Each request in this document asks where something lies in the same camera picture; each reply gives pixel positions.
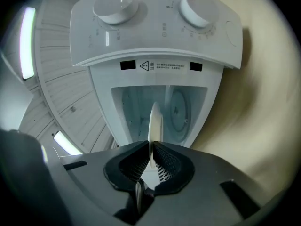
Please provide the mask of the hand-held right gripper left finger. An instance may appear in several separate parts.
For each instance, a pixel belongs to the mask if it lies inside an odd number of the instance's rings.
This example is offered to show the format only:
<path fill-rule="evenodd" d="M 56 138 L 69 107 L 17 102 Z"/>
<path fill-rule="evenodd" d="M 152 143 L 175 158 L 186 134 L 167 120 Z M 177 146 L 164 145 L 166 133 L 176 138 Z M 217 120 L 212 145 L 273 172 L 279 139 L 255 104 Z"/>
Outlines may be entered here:
<path fill-rule="evenodd" d="M 104 175 L 114 189 L 134 192 L 149 158 L 149 141 L 131 143 L 113 149 L 114 156 L 104 166 Z"/>

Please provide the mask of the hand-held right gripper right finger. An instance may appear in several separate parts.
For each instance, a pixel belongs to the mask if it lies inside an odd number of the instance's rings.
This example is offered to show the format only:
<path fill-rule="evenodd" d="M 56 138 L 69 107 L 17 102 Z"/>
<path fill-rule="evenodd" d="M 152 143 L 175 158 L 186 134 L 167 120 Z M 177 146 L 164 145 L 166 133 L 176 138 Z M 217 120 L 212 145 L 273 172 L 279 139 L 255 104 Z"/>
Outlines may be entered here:
<path fill-rule="evenodd" d="M 161 175 L 164 181 L 154 189 L 141 182 L 144 195 L 193 194 L 195 166 L 191 158 L 182 153 L 182 149 L 185 147 L 166 142 L 155 143 L 154 160 L 163 169 Z"/>

